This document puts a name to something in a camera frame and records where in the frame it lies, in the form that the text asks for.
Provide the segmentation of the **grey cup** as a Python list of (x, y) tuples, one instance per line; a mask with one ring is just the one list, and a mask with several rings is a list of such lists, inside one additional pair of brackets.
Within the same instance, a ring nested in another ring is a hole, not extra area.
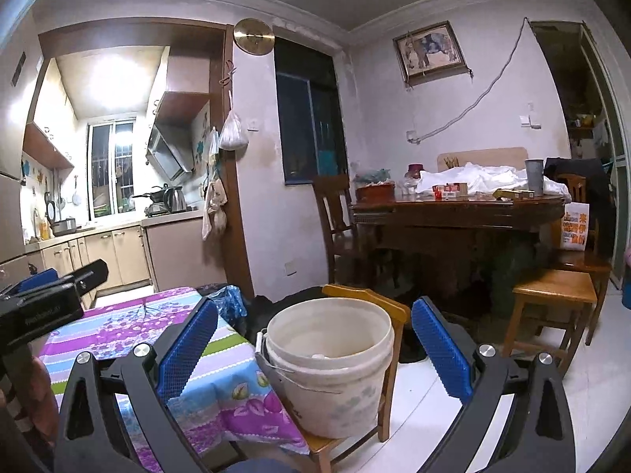
[(527, 188), (535, 197), (541, 197), (544, 192), (543, 160), (527, 159), (525, 161)]

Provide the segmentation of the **black blue garbage bag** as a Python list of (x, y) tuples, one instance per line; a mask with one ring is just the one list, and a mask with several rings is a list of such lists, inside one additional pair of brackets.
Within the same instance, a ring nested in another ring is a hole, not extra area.
[(234, 326), (247, 317), (241, 290), (227, 283), (212, 283), (196, 287), (202, 297), (209, 297), (217, 306), (219, 315)]

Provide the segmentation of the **dark wooden dining table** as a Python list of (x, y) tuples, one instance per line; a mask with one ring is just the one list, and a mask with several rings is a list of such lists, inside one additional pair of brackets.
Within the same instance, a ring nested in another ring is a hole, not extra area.
[(562, 216), (559, 196), (522, 200), (466, 197), (357, 202), (352, 217), (364, 235), (367, 254), (365, 282), (375, 288), (377, 253), (398, 251), (418, 255), (412, 285), (443, 306), (463, 305), (473, 297), (491, 302), (493, 274), (500, 253), (511, 244), (536, 244), (541, 226)]

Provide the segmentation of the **round brass wall clock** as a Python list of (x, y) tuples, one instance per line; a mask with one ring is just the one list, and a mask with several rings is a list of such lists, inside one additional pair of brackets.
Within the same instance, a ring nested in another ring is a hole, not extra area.
[(233, 39), (236, 46), (246, 54), (265, 56), (273, 51), (276, 36), (265, 22), (244, 18), (234, 26)]

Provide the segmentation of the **white plastic bucket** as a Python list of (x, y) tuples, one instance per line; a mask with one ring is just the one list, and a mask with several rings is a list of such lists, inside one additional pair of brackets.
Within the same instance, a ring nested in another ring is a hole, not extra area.
[(302, 430), (358, 436), (377, 421), (394, 356), (392, 318), (353, 298), (319, 298), (276, 314), (257, 334), (257, 360)]

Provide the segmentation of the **white cloth on table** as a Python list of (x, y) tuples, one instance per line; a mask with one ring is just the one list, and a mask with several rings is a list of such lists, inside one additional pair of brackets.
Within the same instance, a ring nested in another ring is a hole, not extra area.
[(468, 162), (439, 173), (420, 172), (414, 193), (434, 197), (436, 200), (466, 199), (467, 197), (493, 197), (497, 190), (534, 194), (528, 184), (525, 169), (514, 167), (483, 167)]

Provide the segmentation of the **range hood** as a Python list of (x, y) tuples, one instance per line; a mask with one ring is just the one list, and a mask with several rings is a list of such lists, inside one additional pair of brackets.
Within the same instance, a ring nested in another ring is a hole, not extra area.
[(153, 124), (146, 159), (165, 182), (174, 184), (191, 178), (194, 172), (191, 138), (187, 127)]

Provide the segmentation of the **grey refrigerator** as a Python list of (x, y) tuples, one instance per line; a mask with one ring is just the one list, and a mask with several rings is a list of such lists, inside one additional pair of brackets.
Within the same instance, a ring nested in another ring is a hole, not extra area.
[(21, 105), (24, 69), (28, 67), (29, 43), (34, 32), (27, 14), (1, 51), (1, 262), (24, 253), (19, 218), (21, 191), (21, 139), (24, 135), (24, 107)]

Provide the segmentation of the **hanging beige towel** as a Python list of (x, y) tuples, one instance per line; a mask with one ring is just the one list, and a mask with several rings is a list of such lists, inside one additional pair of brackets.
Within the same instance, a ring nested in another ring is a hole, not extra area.
[(222, 180), (218, 177), (209, 182), (202, 212), (201, 233), (203, 240), (225, 233), (228, 217), (224, 211), (224, 206), (227, 202), (228, 198)]

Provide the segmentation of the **dark wooden chair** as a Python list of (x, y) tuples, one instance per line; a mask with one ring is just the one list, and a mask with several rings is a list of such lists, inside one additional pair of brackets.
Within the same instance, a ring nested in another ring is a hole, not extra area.
[(362, 259), (356, 224), (352, 218), (350, 179), (347, 174), (316, 176), (312, 181), (324, 239), (329, 283), (336, 282), (336, 258)]

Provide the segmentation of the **hanging white plastic bag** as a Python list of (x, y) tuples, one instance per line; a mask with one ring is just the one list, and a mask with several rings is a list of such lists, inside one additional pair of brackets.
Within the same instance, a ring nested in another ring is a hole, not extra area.
[(249, 139), (239, 115), (234, 110), (231, 91), (228, 92), (228, 96), (230, 108), (219, 134), (219, 148), (223, 151), (236, 152), (240, 149), (245, 149), (249, 144)]

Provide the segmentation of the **framed elephant picture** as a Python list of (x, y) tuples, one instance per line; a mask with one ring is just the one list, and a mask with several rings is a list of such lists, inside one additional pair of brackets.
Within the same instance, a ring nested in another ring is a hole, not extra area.
[(392, 41), (409, 86), (470, 72), (449, 21), (409, 31)]

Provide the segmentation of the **wooden stool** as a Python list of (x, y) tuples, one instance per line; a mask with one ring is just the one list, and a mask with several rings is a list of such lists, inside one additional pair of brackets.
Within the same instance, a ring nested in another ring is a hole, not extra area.
[[(517, 350), (537, 356), (546, 352), (565, 376), (577, 353), (597, 295), (592, 279), (585, 272), (547, 269), (515, 285), (514, 306), (505, 334), (502, 354), (510, 357)], [(549, 328), (564, 331), (557, 347), (518, 340), (520, 328)]]

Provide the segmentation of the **black cloth pile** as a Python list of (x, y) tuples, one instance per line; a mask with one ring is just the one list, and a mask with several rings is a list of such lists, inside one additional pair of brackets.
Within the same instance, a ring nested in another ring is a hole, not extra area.
[(239, 318), (236, 330), (249, 343), (254, 345), (257, 334), (267, 327), (276, 314), (295, 304), (324, 297), (322, 286), (314, 286), (295, 292), (295, 294), (288, 295), (276, 302), (269, 300), (266, 296), (255, 296), (254, 299), (245, 299), (244, 306), (247, 315)]

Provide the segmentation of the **beige kitchen cabinets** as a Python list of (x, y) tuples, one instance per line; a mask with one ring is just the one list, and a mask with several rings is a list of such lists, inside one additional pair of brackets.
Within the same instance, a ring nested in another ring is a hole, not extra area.
[(111, 295), (151, 285), (156, 292), (225, 283), (227, 274), (214, 236), (201, 238), (202, 212), (184, 211), (138, 221), (98, 225), (26, 245), (36, 267), (66, 274), (95, 259), (109, 269), (108, 280), (90, 294)]

